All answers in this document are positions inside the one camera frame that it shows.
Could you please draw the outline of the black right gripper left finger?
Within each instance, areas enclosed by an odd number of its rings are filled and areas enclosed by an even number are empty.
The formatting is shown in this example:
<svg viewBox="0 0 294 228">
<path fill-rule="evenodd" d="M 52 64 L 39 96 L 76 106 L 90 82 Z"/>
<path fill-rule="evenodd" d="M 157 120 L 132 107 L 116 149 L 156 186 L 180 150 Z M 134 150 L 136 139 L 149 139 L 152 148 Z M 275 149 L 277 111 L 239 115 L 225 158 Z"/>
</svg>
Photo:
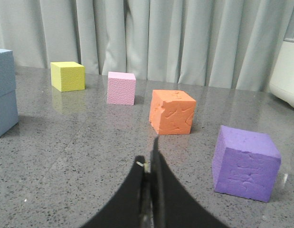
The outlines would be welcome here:
<svg viewBox="0 0 294 228">
<path fill-rule="evenodd" d="M 107 204 L 82 227 L 138 228 L 140 226 L 140 196 L 145 158 L 137 156 L 128 176 Z"/>
</svg>

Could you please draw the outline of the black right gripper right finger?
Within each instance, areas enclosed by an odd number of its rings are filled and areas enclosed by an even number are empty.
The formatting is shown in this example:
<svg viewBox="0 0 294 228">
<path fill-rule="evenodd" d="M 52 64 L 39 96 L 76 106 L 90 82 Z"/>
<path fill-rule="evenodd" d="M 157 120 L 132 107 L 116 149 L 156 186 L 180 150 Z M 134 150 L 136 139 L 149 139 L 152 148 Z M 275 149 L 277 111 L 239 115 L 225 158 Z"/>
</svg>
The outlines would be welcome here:
<svg viewBox="0 0 294 228">
<path fill-rule="evenodd" d="M 176 179 L 158 149 L 151 151 L 151 197 L 156 228 L 225 228 L 226 225 L 199 205 Z"/>
</svg>

